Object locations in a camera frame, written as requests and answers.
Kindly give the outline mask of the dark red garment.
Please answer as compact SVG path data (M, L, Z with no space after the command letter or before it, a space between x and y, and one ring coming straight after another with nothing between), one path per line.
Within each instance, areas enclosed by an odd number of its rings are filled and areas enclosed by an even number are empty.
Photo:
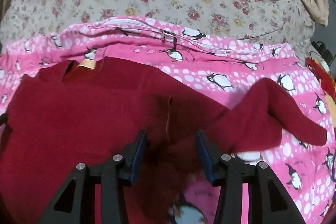
M261 79L232 109L149 65L105 58L96 69L66 61L24 76L1 137L1 210L36 223L79 162L106 161L140 130L150 147L125 199L131 223L167 223L169 206L200 171L195 132L221 151L278 146L283 131L322 146L327 132L276 82Z

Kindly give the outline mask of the pink penguin blanket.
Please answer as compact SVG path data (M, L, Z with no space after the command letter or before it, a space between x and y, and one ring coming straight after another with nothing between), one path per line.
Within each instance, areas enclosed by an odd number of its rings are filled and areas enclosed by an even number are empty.
M117 57L150 65L232 108L258 80L283 87L305 116L326 130L317 147L283 133L281 144L262 152L242 152L251 164L265 160L280 177L306 223L324 223L335 192L334 102L312 71L303 67L287 43L266 46L205 35L151 18L112 17L73 24L60 34L21 39L1 55L1 112L24 75L66 60L97 64Z

